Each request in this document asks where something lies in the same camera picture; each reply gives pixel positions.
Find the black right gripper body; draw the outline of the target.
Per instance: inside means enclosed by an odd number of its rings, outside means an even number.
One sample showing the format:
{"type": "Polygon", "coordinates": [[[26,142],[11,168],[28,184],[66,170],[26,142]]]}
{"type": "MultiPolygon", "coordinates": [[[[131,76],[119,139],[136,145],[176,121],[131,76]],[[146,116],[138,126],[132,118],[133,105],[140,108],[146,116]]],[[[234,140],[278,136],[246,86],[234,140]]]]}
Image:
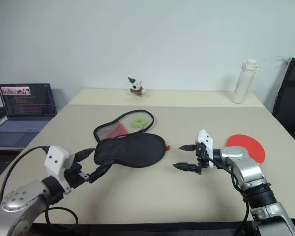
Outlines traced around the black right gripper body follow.
{"type": "Polygon", "coordinates": [[[207,168],[209,166],[209,154],[207,152],[207,147],[204,143],[196,144],[196,156],[198,161],[197,173],[202,173],[202,168],[207,168]]]}

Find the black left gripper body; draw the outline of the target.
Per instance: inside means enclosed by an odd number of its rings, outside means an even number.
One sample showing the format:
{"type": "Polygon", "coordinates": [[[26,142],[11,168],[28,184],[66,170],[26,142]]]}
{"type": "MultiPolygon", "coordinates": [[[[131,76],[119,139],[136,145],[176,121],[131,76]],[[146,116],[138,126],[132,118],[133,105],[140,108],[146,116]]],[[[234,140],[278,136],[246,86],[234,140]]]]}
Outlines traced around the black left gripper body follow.
{"type": "Polygon", "coordinates": [[[71,167],[64,171],[65,180],[73,189],[89,181],[89,175],[84,173],[81,169],[81,164],[74,161],[71,167]]]}

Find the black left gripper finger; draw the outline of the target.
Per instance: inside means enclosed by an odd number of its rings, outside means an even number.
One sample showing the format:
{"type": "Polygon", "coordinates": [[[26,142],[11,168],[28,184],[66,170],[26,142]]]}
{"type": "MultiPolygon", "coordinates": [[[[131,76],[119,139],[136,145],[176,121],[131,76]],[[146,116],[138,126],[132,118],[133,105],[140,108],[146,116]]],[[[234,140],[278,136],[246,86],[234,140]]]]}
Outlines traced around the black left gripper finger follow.
{"type": "Polygon", "coordinates": [[[94,151],[95,151],[94,148],[87,148],[80,152],[75,153],[75,162],[83,161],[84,159],[88,158],[94,151]]]}
{"type": "Polygon", "coordinates": [[[99,166],[93,173],[89,174],[88,183],[94,183],[111,168],[112,163],[105,163],[99,166]]]}

